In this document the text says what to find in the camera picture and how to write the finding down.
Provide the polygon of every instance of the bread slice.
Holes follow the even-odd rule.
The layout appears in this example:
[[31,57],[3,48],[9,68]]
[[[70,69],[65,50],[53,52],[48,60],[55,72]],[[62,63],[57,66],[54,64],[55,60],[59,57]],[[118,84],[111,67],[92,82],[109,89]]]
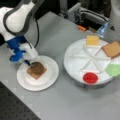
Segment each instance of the bread slice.
[[35,62],[33,66],[28,68],[27,73],[37,80],[46,71],[47,69],[40,62]]
[[120,45],[118,41],[113,41],[102,47],[102,50],[108,57],[115,58],[120,55]]

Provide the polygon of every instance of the table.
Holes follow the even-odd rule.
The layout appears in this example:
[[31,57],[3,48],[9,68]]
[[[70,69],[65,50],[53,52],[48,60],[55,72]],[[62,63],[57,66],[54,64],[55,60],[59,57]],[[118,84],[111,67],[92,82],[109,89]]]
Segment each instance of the table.
[[[27,105],[41,120],[119,120],[120,77],[104,88],[90,90],[76,86],[63,66],[64,53],[70,44],[93,33],[82,32],[51,12],[39,21],[40,55],[52,57],[59,66],[57,81],[44,91],[31,92],[22,88],[16,77],[20,63],[9,61],[10,53],[0,48],[0,81]],[[31,25],[26,37],[35,44],[36,26]]]

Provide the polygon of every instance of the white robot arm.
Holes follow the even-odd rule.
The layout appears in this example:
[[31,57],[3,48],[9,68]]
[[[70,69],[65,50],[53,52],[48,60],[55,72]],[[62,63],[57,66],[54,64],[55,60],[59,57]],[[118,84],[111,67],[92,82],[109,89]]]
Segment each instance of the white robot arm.
[[104,38],[108,42],[114,39],[120,41],[120,0],[111,0],[111,6],[111,15],[104,33]]
[[33,60],[38,56],[24,34],[29,29],[30,19],[44,0],[22,0],[17,7],[0,9],[0,33],[3,35],[8,48],[12,51],[11,61],[20,59]]

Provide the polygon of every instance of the large white plate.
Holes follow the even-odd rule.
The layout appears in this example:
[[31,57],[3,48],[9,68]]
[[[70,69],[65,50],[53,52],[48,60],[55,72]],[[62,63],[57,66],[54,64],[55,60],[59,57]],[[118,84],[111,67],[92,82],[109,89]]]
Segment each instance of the large white plate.
[[29,66],[22,63],[17,71],[19,84],[31,91],[39,91],[50,87],[56,81],[59,74],[57,63],[47,56],[38,56],[33,62],[41,62],[47,71],[38,80],[35,80],[27,73]]
[[[84,83],[83,80],[83,75],[85,74],[85,72],[81,71],[81,69],[83,68],[83,66],[85,65],[87,58],[84,58],[84,54],[81,54],[82,57],[74,57],[74,55],[80,51],[80,49],[82,49],[82,47],[86,44],[86,39],[82,39],[79,41],[76,41],[75,43],[73,43],[72,45],[70,45],[68,47],[68,49],[65,52],[64,55],[64,67],[67,71],[67,73],[74,78],[75,80],[77,80],[80,83]],[[99,42],[99,46],[103,46],[106,45],[107,42],[100,40]],[[96,55],[97,57],[107,57],[105,56],[105,54],[103,55],[103,53],[98,53],[98,55]],[[119,63],[119,58],[113,59],[111,61],[112,63]],[[106,62],[103,61],[100,63],[101,65],[99,66],[105,66]],[[98,85],[98,84],[104,84],[109,82],[110,80],[112,80],[113,77],[109,76],[106,71],[102,71],[100,73],[96,73],[98,76],[98,81],[97,83],[95,83],[94,85]]]

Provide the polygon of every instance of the white plate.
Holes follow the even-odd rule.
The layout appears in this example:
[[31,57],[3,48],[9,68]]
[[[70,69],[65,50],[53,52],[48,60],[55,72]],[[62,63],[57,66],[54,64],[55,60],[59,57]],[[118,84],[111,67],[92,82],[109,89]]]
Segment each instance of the white plate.
[[[77,54],[77,56],[76,56],[76,53],[81,52],[82,51],[81,49],[83,48],[83,46],[85,46],[85,44],[86,44],[86,39],[82,39],[82,40],[76,41],[75,43],[73,43],[72,45],[70,45],[68,47],[68,49],[64,55],[64,67],[65,67],[67,73],[72,78],[74,78],[75,80],[77,80],[80,83],[87,84],[83,81],[83,76],[84,76],[86,70],[82,71],[81,69],[86,67],[86,62],[89,62],[89,59],[91,59],[91,56],[94,56],[94,55],[91,55],[88,57],[88,54],[85,53],[85,55],[84,55],[81,53],[81,55]],[[99,46],[103,46],[106,44],[107,44],[107,42],[102,41],[102,40],[100,40],[100,42],[99,42]],[[98,64],[98,66],[100,66],[101,69],[105,69],[105,67],[107,67],[107,65],[110,63],[110,60],[108,59],[108,61],[107,61],[107,59],[108,59],[108,57],[104,54],[102,49],[100,49],[99,51],[97,50],[97,54],[96,54],[94,61]],[[115,60],[112,59],[111,62],[119,63],[119,58],[116,58]],[[110,80],[112,80],[112,78],[113,78],[113,77],[109,76],[105,72],[105,70],[100,73],[97,73],[97,70],[96,70],[95,74],[98,76],[98,81],[94,85],[107,83]]]
[[17,71],[17,79],[19,84],[31,91],[39,91],[50,87],[57,79],[59,68],[57,63],[50,57],[38,56],[33,62],[40,62],[47,71],[37,80],[27,73],[28,65],[22,63]]

